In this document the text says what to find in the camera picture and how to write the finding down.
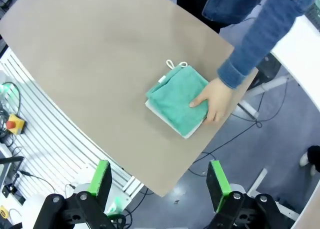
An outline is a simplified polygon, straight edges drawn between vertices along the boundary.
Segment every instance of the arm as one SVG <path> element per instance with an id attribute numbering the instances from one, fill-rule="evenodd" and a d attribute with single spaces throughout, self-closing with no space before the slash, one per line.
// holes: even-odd
<path id="1" fill-rule="evenodd" d="M 234 89 L 291 29 L 314 0 L 267 0 L 255 22 L 218 69 L 219 78 Z"/>
<path id="2" fill-rule="evenodd" d="M 312 2 L 314 0 L 267 0 L 242 42 L 218 69 L 219 78 L 211 81 L 190 107 L 208 100 L 205 122 L 219 121 L 230 103 L 233 89 L 287 34 L 296 17 L 303 15 Z"/>

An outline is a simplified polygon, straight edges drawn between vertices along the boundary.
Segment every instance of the folded towel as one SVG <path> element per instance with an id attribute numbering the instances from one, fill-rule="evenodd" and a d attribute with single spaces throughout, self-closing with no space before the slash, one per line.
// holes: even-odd
<path id="1" fill-rule="evenodd" d="M 190 133 L 208 113 L 208 103 L 190 108 L 208 84 L 192 66 L 177 66 L 165 75 L 165 79 L 151 88 L 146 96 L 150 104 L 164 116 L 182 135 Z"/>

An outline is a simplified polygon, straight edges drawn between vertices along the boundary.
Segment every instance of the floor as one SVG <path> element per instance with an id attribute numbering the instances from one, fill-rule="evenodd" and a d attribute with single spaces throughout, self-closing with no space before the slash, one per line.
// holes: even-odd
<path id="1" fill-rule="evenodd" d="M 249 18 L 255 18 L 261 6 L 255 8 Z M 246 33 L 254 19 L 222 29 L 220 35 L 229 43 L 236 45 Z M 285 74 L 282 68 L 279 75 Z M 284 97 L 285 85 L 265 93 L 260 120 L 272 117 Z M 249 102 L 258 107 L 261 96 Z M 245 117 L 242 111 L 235 112 Z M 231 116 L 214 139 L 204 150 L 210 152 L 224 144 L 252 122 Z M 310 167 L 299 167 L 299 159 L 311 145 L 320 144 L 320 113 L 297 82 L 287 85 L 283 107 L 272 120 L 264 122 L 262 128 L 253 126 L 250 130 L 220 148 L 214 156 L 220 160 L 230 183 L 250 188 L 263 168 L 268 174 L 258 191 L 280 199 L 300 213 L 317 185 L 319 173 L 311 177 Z M 209 156 L 193 164 L 190 169 L 205 175 Z M 129 209 L 134 209 L 143 194 L 138 194 Z M 206 178 L 187 171 L 175 188 L 165 197 L 147 195 L 138 209 L 132 214 L 132 228 L 189 228 L 202 229 L 214 216 L 213 206 L 206 185 Z"/>

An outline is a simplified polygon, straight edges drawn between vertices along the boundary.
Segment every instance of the cable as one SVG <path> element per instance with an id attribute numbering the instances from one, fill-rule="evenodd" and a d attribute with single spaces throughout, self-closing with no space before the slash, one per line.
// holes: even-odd
<path id="1" fill-rule="evenodd" d="M 132 217 L 132 212 L 130 212 L 128 209 L 124 209 L 130 216 L 130 223 L 129 224 L 125 224 L 125 226 L 127 226 L 125 229 L 129 229 L 132 226 L 132 223 L 134 221 L 133 217 Z"/>
<path id="2" fill-rule="evenodd" d="M 223 146 L 227 145 L 228 143 L 232 142 L 234 139 L 236 139 L 237 137 L 241 136 L 243 133 L 245 133 L 246 131 L 248 131 L 250 128 L 252 128 L 254 125 L 256 125 L 257 123 L 252 124 L 251 126 L 249 126 L 247 129 L 245 129 L 244 131 L 240 132 L 238 135 L 236 135 L 235 137 L 233 137 L 232 139 L 228 140 L 227 142 L 225 142 L 224 144 L 218 146 L 216 149 L 212 150 L 211 152 L 207 152 L 207 154 L 197 160 L 195 160 L 192 164 L 195 164 L 197 162 L 199 162 L 200 160 L 206 158 L 207 156 L 209 156 L 209 154 L 211 155 L 212 153 L 214 153 L 215 151 L 217 151 L 218 149 L 222 148 Z"/>
<path id="3" fill-rule="evenodd" d="M 9 210 L 10 223 L 13 225 L 12 218 L 11 218 L 11 211 L 17 212 L 17 213 L 20 215 L 21 218 L 22 218 L 22 215 L 20 214 L 20 212 L 19 212 L 17 209 L 11 208 L 11 209 Z"/>
<path id="4" fill-rule="evenodd" d="M 231 114 L 233 115 L 234 117 L 236 118 L 239 118 L 239 119 L 242 119 L 244 121 L 247 121 L 247 122 L 254 122 L 254 123 L 264 123 L 264 122 L 268 122 L 270 120 L 272 120 L 273 118 L 275 118 L 279 112 L 281 111 L 284 103 L 285 103 L 285 100 L 286 100 L 286 97 L 287 97 L 287 90 L 288 90 L 288 83 L 285 84 L 285 88 L 284 88 L 284 95 L 283 95 L 283 99 L 282 99 L 282 102 L 281 102 L 281 105 L 279 107 L 279 109 L 277 110 L 277 112 L 272 116 L 270 117 L 269 119 L 265 119 L 265 120 L 250 120 L 250 119 L 246 119 L 246 118 L 243 118 L 241 116 L 238 116 L 238 115 L 235 115 L 235 114 Z"/>
<path id="5" fill-rule="evenodd" d="M 214 155 L 212 155 L 211 153 L 209 152 L 201 152 L 202 154 L 207 154 L 207 155 L 211 155 L 213 157 L 213 159 L 216 161 L 216 157 Z M 198 177 L 206 177 L 207 175 L 201 175 L 201 174 L 198 174 L 198 173 L 195 173 L 194 171 L 192 171 L 190 168 L 188 168 L 188 171 L 191 172 L 192 174 L 194 174 L 195 176 L 198 176 Z"/>
<path id="6" fill-rule="evenodd" d="M 64 185 L 64 194 L 65 198 L 67 198 L 67 186 L 71 187 L 73 190 L 76 189 L 76 187 L 70 183 Z"/>
<path id="7" fill-rule="evenodd" d="M 50 182 L 48 182 L 47 180 L 45 180 L 45 179 L 43 179 L 43 178 L 41 178 L 41 177 L 38 177 L 38 176 L 36 176 L 36 175 L 32 175 L 31 173 L 29 173 L 29 172 L 27 172 L 27 171 L 25 171 L 25 170 L 19 170 L 19 172 L 20 172 L 22 175 L 24 175 L 24 176 L 37 178 L 37 179 L 39 179 L 39 180 L 42 180 L 42 181 L 48 183 L 48 184 L 52 187 L 54 193 L 56 193 L 56 190 L 55 190 L 54 186 L 51 185 Z"/>
<path id="8" fill-rule="evenodd" d="M 16 154 L 14 154 L 17 148 L 20 148 L 20 150 Z M 12 156 L 15 157 L 16 155 L 18 155 L 22 151 L 22 149 L 23 149 L 22 146 L 16 146 L 12 151 Z"/>
<path id="9" fill-rule="evenodd" d="M 139 193 L 141 193 L 143 195 L 147 195 L 147 196 L 155 194 L 154 192 L 151 192 L 151 193 L 147 194 L 147 191 L 145 191 L 145 192 L 139 191 Z"/>
<path id="10" fill-rule="evenodd" d="M 9 134 L 9 137 L 10 137 L 10 135 L 12 136 L 12 141 L 11 141 L 10 145 L 6 145 L 7 148 L 11 147 L 14 144 L 15 139 L 16 139 L 12 133 Z"/>
<path id="11" fill-rule="evenodd" d="M 127 219 L 123 214 L 111 214 L 107 216 L 116 229 L 124 229 Z"/>
<path id="12" fill-rule="evenodd" d="M 193 172 L 192 170 L 190 170 L 190 168 L 188 168 L 188 171 L 191 172 L 193 175 L 196 175 L 198 177 L 206 177 L 207 175 L 200 175 L 200 174 L 197 174 L 195 172 Z"/>
<path id="13" fill-rule="evenodd" d="M 262 93 L 262 96 L 261 96 L 260 103 L 259 103 L 259 106 L 258 106 L 258 110 L 257 110 L 257 111 L 259 111 L 259 110 L 260 110 L 261 103 L 262 103 L 262 100 L 263 100 L 264 96 L 265 96 L 265 92 L 264 92 L 264 93 Z"/>
<path id="14" fill-rule="evenodd" d="M 0 138 L 3 139 L 8 135 L 8 130 L 5 127 L 6 122 L 9 119 L 9 113 L 5 110 L 2 103 L 0 102 Z"/>
<path id="15" fill-rule="evenodd" d="M 241 133 L 239 133 L 238 135 L 236 135 L 235 137 L 233 137 L 232 139 L 228 140 L 226 143 L 222 144 L 221 146 L 218 146 L 216 149 L 212 150 L 211 152 L 209 152 L 208 154 L 206 154 L 205 156 L 195 160 L 193 162 L 196 163 L 196 162 L 199 162 L 200 160 L 204 159 L 205 157 L 207 157 L 209 154 L 212 154 L 214 153 L 215 151 L 219 150 L 220 148 L 222 148 L 223 146 L 225 146 L 226 144 L 230 143 L 231 141 L 233 141 L 234 139 L 236 139 L 237 137 L 239 137 L 240 135 L 242 135 L 243 133 L 245 133 L 246 131 L 248 131 L 250 128 L 252 128 L 253 126 L 257 126 L 258 128 L 261 128 L 262 127 L 262 122 L 268 122 L 270 120 L 272 120 L 273 118 L 275 118 L 279 112 L 281 111 L 284 103 L 285 103 L 285 99 L 286 99 L 286 96 L 287 96 L 287 89 L 288 89 L 288 82 L 285 84 L 285 89 L 284 89 L 284 95 L 283 95 L 283 99 L 282 99 L 282 102 L 281 102 L 281 105 L 278 109 L 278 111 L 272 116 L 270 117 L 269 119 L 265 119 L 265 120 L 249 120 L 249 119 L 245 119 L 245 118 L 242 118 L 240 116 L 237 116 L 237 115 L 234 115 L 232 114 L 233 116 L 237 117 L 237 118 L 240 118 L 242 120 L 245 120 L 247 122 L 253 122 L 254 124 L 252 124 L 251 126 L 249 126 L 247 129 L 245 129 L 244 131 L 242 131 Z M 264 97 L 264 94 L 261 96 L 261 99 L 260 99 L 260 103 L 259 103 L 259 108 L 260 109 L 260 106 L 261 106 L 261 103 L 262 103 L 262 100 L 263 100 L 263 97 Z"/>
<path id="16" fill-rule="evenodd" d="M 144 201 L 147 193 L 148 193 L 149 189 L 147 188 L 145 191 L 144 196 L 142 197 L 141 201 L 139 202 L 139 204 L 131 211 L 131 213 L 134 213 L 135 210 L 137 210 L 137 208 L 141 205 L 141 203 Z"/>

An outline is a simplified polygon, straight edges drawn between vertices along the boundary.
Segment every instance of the person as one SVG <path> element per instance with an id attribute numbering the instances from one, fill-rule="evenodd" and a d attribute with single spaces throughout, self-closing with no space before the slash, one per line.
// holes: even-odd
<path id="1" fill-rule="evenodd" d="M 311 164 L 311 176 L 314 176 L 316 172 L 320 172 L 320 146 L 312 145 L 310 146 L 306 153 L 302 155 L 299 165 L 304 167 L 308 164 Z"/>
<path id="2" fill-rule="evenodd" d="M 219 121 L 225 114 L 233 90 L 272 50 L 315 0 L 266 0 L 241 43 L 218 68 L 218 78 L 212 80 L 190 102 L 196 107 L 208 101 L 205 123 Z M 177 0 L 177 4 L 207 24 L 217 33 L 221 28 L 243 21 L 261 0 Z"/>

